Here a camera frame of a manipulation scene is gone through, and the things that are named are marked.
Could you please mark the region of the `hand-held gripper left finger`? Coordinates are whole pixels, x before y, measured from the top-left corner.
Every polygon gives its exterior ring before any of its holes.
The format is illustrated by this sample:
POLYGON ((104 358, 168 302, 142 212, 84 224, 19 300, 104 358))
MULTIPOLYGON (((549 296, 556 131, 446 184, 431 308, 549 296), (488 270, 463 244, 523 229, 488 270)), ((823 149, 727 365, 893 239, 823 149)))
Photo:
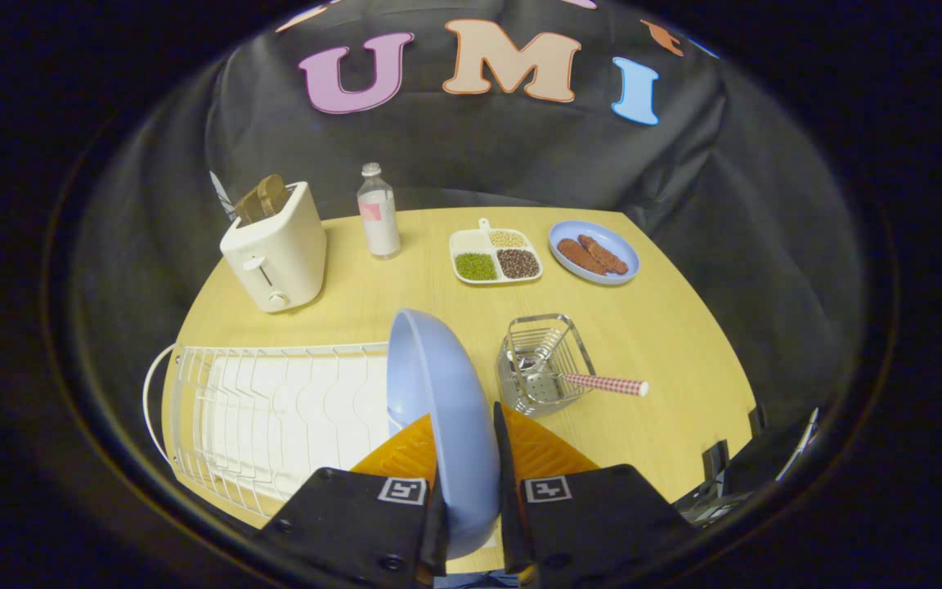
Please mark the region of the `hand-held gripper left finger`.
POLYGON ((427 415, 350 470, 315 470, 254 536, 354 588, 430 588, 447 573, 449 539, 427 415))

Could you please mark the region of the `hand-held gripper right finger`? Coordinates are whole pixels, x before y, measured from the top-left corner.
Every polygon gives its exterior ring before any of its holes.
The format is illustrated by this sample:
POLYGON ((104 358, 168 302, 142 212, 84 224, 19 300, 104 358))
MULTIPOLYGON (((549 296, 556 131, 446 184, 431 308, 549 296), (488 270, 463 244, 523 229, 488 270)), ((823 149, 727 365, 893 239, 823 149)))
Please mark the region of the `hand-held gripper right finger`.
POLYGON ((495 403, 504 567, 526 588, 632 588, 699 534, 632 465, 601 467, 495 403))

